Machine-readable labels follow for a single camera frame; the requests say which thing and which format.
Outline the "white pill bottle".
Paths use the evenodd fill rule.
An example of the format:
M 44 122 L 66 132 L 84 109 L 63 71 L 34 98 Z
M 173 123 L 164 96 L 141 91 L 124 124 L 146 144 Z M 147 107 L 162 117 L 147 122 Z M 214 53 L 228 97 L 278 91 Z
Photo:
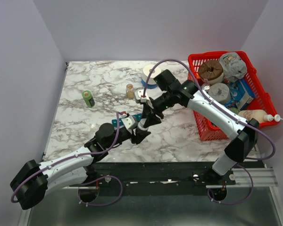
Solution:
M 142 118 L 142 119 L 139 121 L 139 123 L 138 123 L 138 125 L 137 125 L 137 128 L 138 128 L 139 130 L 142 130 L 142 131 L 147 131 L 149 128 L 145 126 L 145 122 L 146 122 L 146 118 Z

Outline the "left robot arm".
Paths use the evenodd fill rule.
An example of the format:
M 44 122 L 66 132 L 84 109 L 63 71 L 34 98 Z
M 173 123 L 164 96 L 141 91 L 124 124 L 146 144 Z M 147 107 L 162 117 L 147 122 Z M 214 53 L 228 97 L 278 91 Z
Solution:
M 10 182 L 13 191 L 10 200 L 27 210 L 52 191 L 76 184 L 90 186 L 95 181 L 95 174 L 87 167 L 106 157 L 116 145 L 126 140 L 139 144 L 150 134 L 142 121 L 123 126 L 104 123 L 91 140 L 68 155 L 52 161 L 26 162 Z

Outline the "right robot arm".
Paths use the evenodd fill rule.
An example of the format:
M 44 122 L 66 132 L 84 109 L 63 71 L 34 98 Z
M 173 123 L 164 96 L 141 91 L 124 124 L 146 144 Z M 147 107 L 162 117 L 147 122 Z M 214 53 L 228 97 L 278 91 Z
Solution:
M 169 70 L 164 70 L 154 80 L 163 91 L 161 96 L 153 99 L 143 90 L 135 93 L 136 102 L 143 105 L 138 128 L 147 130 L 152 125 L 160 124 L 164 117 L 163 111 L 175 104 L 192 109 L 209 119 L 231 140 L 225 153 L 214 162 L 207 174 L 210 183 L 219 184 L 235 164 L 246 159 L 257 143 L 259 122 L 234 114 L 207 93 L 203 93 L 191 80 L 180 83 Z

